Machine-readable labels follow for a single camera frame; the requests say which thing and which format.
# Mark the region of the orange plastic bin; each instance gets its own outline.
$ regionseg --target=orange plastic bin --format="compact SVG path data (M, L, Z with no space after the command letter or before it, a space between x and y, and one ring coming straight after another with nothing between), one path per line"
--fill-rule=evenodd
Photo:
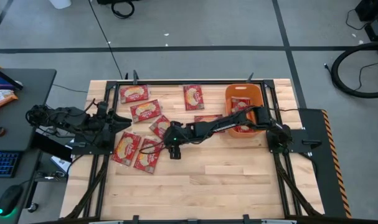
M232 97L246 97L250 99L250 104L254 106L263 106L263 97L261 89L254 84L231 84L226 88L226 114L232 114ZM247 113L247 118L256 123L254 112ZM227 130L235 138L250 138L262 131L252 133L238 133L234 128Z

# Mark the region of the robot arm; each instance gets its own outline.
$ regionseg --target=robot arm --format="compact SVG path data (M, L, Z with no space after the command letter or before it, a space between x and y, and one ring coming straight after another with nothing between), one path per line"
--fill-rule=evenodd
M251 112L255 113L256 123L247 118L247 113ZM181 144L200 144L216 132L243 125L253 130L268 130L272 132L275 135L275 140L282 145L287 145L291 142L290 128L271 119L266 107L249 106L242 111L211 122L188 123L185 127L182 127L182 123L171 121L170 127L167 128L164 134L164 145L168 149L171 159L180 159L179 146Z
M26 113L26 120L37 128L55 127L78 134L87 140L85 144L101 149L113 145L112 136L130 127L132 120L118 116L112 109L107 112L107 102L99 102L96 106L97 113L90 116L86 113L89 107L83 111L76 107L51 109L48 106L35 105Z

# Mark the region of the black desk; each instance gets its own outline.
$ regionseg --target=black desk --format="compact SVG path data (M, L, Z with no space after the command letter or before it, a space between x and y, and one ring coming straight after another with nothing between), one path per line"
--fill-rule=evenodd
M42 152L39 149L29 149L35 129L27 123L25 113L33 105L43 105L49 95L56 75L53 69L4 69L9 77L22 82L23 90L17 91L19 100L0 108L0 126L7 133L0 139L0 149L8 151L24 151L14 178L0 178L0 197L11 185L30 180L37 167ZM22 209L26 206L33 181L26 182L24 191L17 207L6 216L0 216L0 224L17 223Z

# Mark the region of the wooden table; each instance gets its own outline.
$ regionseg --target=wooden table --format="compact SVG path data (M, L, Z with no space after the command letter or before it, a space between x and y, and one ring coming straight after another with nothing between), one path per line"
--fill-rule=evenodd
M290 80L275 79L274 82L280 109L297 108ZM105 85L103 80L91 81L87 105L93 98L103 99ZM194 121L194 115L226 115L226 86L202 85L204 110L185 110L182 85L152 85L149 100L158 99L163 114L170 120L190 123ZM112 105L112 98L111 93L109 105ZM118 103L117 113L130 118L130 106L142 102ZM95 113L96 108L88 112ZM297 111L282 111L281 118L291 129L301 128ZM125 131L155 137L149 129L153 121L136 123ZM116 144L121 135L122 132L117 134ZM154 175L133 168L133 163L127 167L110 161L102 220L131 220L133 215L139 215L141 220L241 219L243 214L249 214L250 218L284 217L275 163L265 132L250 139L218 133L200 145L186 144L181 149L181 160L170 160L167 151L161 152ZM85 193L92 157L83 156L72 166L61 217L71 212ZM297 154L291 154L291 161L299 190L318 212L323 213L312 163ZM294 214L291 193L288 187L286 189L290 212ZM96 198L97 192L92 197L91 215Z

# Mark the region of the keyboard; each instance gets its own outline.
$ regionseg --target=keyboard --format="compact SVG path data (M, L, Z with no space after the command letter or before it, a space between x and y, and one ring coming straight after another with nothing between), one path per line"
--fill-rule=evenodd
M0 177L14 176L20 155L20 152L0 152Z

